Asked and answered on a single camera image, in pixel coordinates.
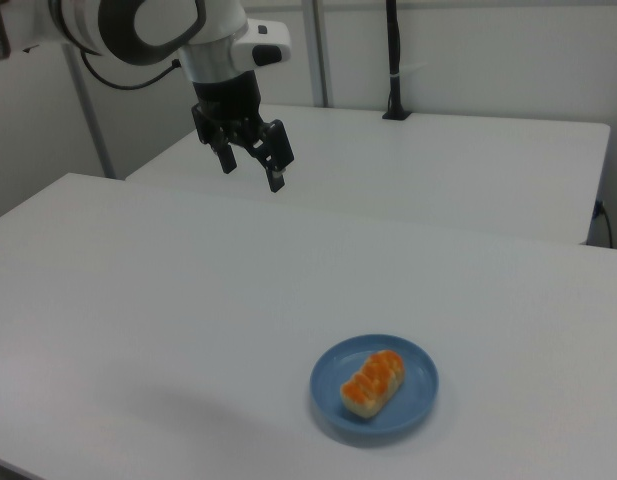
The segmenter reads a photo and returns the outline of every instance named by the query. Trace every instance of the blue plate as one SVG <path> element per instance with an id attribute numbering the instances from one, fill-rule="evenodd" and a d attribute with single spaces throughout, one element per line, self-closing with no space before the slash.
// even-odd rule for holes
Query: blue plate
<path id="1" fill-rule="evenodd" d="M 404 383 L 373 418 L 363 419 L 344 407 L 339 388 L 359 370 L 368 355 L 393 350 L 401 355 Z M 363 435 L 388 435 L 419 422 L 437 396 L 439 377 L 432 359 L 414 343 L 390 335 L 364 335 L 345 340 L 322 355 L 310 376 L 310 393 L 317 409 L 333 425 Z"/>

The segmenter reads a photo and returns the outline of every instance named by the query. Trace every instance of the white tabletop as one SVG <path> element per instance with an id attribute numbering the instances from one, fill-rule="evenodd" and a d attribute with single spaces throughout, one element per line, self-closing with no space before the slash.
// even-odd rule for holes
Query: white tabletop
<path id="1" fill-rule="evenodd" d="M 273 195 L 235 148 L 229 176 L 190 134 L 131 182 L 569 244 L 585 242 L 609 137 L 600 124 L 263 106 L 296 160 Z"/>
<path id="2" fill-rule="evenodd" d="M 352 448 L 308 380 L 378 332 L 432 356 L 439 395 L 411 435 Z M 0 219 L 0 461 L 53 480 L 617 479 L 617 251 L 65 177 Z"/>

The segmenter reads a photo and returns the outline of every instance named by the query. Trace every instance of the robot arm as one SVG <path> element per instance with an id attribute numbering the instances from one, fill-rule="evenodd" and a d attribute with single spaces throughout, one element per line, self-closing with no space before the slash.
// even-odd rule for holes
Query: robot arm
<path id="1" fill-rule="evenodd" d="M 190 12 L 188 23 L 175 38 L 147 38 L 182 12 Z M 0 60 L 48 41 L 132 65 L 176 52 L 199 99 L 193 107 L 199 138 L 224 172 L 236 168 L 231 144 L 237 145 L 262 164 L 272 191 L 284 185 L 294 156 L 283 124 L 259 116 L 253 72 L 290 58 L 284 24 L 248 19 L 239 0 L 0 0 Z"/>

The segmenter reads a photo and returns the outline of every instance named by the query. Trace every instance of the white wall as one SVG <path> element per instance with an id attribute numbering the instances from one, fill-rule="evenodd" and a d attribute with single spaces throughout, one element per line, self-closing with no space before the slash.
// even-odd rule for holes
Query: white wall
<path id="1" fill-rule="evenodd" d="M 334 105 L 385 109 L 385 12 L 328 6 L 342 1 L 327 2 L 325 15 Z M 420 67 L 402 87 L 415 111 L 612 127 L 600 193 L 617 244 L 617 6 L 410 8 L 399 21 L 402 65 Z M 601 222 L 592 240 L 606 244 Z"/>
<path id="2" fill-rule="evenodd" d="M 68 172 L 102 175 L 60 46 L 0 62 L 0 216 Z"/>
<path id="3" fill-rule="evenodd" d="M 257 71 L 262 101 L 312 106 L 314 99 L 302 12 L 298 9 L 264 11 L 249 13 L 249 17 L 284 22 L 293 42 L 293 57 L 288 63 Z M 164 65 L 168 66 L 166 62 L 133 67 L 114 58 L 94 58 L 92 64 L 105 78 L 120 84 L 142 82 L 163 70 Z M 182 70 L 136 92 L 112 90 L 92 78 L 85 68 L 82 72 L 119 178 L 125 178 L 194 130 L 190 109 L 197 99 Z"/>

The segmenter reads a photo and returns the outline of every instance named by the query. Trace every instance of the bread roll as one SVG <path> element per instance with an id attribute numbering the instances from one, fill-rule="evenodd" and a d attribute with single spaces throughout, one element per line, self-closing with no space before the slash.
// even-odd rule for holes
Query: bread roll
<path id="1" fill-rule="evenodd" d="M 401 386 L 404 375 L 404 362 L 397 353 L 373 353 L 341 386 L 341 400 L 352 413 L 362 418 L 374 417 Z"/>

